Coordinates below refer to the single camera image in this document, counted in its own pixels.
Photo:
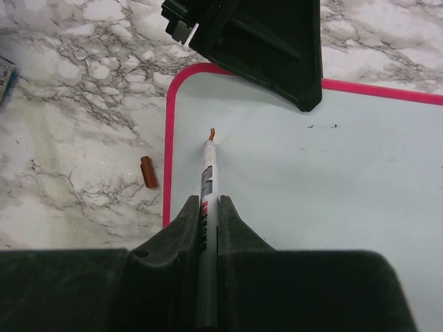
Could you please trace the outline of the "red marker cap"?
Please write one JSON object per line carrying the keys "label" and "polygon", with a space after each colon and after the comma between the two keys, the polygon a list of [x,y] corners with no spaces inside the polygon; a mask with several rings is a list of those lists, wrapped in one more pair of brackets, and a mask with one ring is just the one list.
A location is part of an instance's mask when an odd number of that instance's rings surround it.
{"label": "red marker cap", "polygon": [[149,156],[141,157],[141,173],[146,188],[156,189],[159,187],[152,160]]}

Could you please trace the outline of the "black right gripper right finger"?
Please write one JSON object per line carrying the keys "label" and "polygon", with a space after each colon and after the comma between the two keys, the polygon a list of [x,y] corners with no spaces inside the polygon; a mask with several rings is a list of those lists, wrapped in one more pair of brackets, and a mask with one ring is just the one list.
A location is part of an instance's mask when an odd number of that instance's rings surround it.
{"label": "black right gripper right finger", "polygon": [[415,331],[395,270],[364,250],[272,248],[219,201],[223,331]]}

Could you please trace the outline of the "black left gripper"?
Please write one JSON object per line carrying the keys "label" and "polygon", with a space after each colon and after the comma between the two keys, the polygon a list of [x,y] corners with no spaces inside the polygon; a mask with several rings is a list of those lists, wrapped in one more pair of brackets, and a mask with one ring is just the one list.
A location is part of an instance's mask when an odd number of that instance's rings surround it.
{"label": "black left gripper", "polygon": [[303,112],[322,100],[319,1],[164,1],[166,33]]}

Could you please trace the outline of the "pink framed whiteboard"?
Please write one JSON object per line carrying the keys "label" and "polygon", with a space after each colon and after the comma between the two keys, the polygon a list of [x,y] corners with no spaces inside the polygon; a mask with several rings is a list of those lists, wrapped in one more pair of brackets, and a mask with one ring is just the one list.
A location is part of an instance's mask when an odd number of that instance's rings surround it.
{"label": "pink framed whiteboard", "polygon": [[215,130],[220,193],[277,249],[362,249],[396,270],[420,331],[442,330],[442,96],[323,81],[311,112],[212,64],[166,99],[163,222],[200,193]]}

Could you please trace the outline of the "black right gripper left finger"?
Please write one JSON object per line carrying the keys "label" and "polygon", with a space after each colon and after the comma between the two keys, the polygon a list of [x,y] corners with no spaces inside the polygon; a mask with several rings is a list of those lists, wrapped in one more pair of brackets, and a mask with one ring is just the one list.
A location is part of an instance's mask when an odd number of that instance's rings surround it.
{"label": "black right gripper left finger", "polygon": [[2,331],[191,331],[199,199],[133,250],[4,250]]}

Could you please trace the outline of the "white whiteboard marker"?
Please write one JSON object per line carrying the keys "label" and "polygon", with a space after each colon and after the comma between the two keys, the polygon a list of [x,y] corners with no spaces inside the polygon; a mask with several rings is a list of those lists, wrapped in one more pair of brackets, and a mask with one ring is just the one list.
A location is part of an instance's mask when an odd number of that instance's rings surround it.
{"label": "white whiteboard marker", "polygon": [[204,166],[201,174],[195,300],[195,329],[198,331],[212,331],[218,328],[217,250],[219,181],[214,138],[215,129],[211,129],[204,147]]}

